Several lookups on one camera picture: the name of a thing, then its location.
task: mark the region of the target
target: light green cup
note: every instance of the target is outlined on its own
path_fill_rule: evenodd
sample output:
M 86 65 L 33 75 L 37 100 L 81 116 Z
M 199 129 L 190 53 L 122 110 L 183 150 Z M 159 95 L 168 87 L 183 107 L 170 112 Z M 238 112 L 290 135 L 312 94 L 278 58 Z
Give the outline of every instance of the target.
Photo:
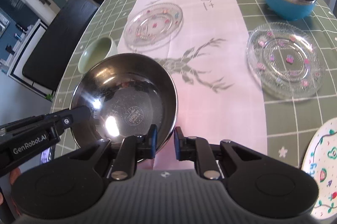
M 117 54 L 117 46 L 109 36 L 100 37 L 92 42 L 82 53 L 78 69 L 81 74 L 87 73 L 97 63 Z

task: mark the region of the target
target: table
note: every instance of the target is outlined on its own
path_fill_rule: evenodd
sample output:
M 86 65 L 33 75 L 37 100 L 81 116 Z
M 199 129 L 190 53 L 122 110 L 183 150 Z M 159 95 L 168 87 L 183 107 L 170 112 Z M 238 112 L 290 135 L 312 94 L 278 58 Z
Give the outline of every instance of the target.
M 323 0 L 317 1 L 310 16 L 294 22 L 284 21 L 276 16 L 268 9 L 264 0 L 236 1 L 248 31 L 266 22 L 290 23 L 312 37 L 319 47 L 318 54 L 326 63 L 324 84 L 316 96 L 281 100 L 263 93 L 267 154 L 300 167 L 313 134 L 325 121 L 337 116 L 337 19 Z M 72 93 L 82 78 L 77 64 L 85 46 L 107 34 L 118 43 L 135 2 L 136 0 L 105 0 L 101 5 L 70 59 L 55 95 L 53 112 L 70 106 Z M 76 148 L 71 132 L 67 130 L 56 146 L 55 155 L 58 157 Z

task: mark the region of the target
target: glass plate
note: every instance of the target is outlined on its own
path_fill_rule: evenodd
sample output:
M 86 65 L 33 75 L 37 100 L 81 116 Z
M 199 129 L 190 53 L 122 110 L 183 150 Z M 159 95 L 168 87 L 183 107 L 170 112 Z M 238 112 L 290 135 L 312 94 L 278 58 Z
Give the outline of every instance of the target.
M 311 38 L 285 23 L 254 29 L 247 43 L 249 67 L 267 91 L 281 98 L 313 95 L 322 85 L 325 66 Z
M 160 3 L 139 12 L 127 23 L 124 31 L 126 45 L 131 50 L 148 51 L 159 48 L 177 34 L 183 20 L 182 9 L 174 3 Z

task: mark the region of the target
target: painted plate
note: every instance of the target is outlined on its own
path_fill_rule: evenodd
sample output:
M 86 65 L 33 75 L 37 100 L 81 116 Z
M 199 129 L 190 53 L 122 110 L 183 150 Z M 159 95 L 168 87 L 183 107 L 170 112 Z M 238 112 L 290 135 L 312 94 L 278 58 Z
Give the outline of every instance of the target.
M 322 85 L 325 66 L 316 46 L 306 33 L 290 24 L 270 23 L 253 30 L 247 58 L 255 78 L 277 97 L 311 96 Z
M 312 138 L 302 170 L 317 182 L 319 197 L 312 211 L 317 219 L 337 213 L 337 118 L 325 122 Z
M 182 20 L 183 11 L 174 3 L 151 5 L 127 23 L 125 43 L 137 52 L 157 49 L 170 41 L 171 34 L 177 34 Z

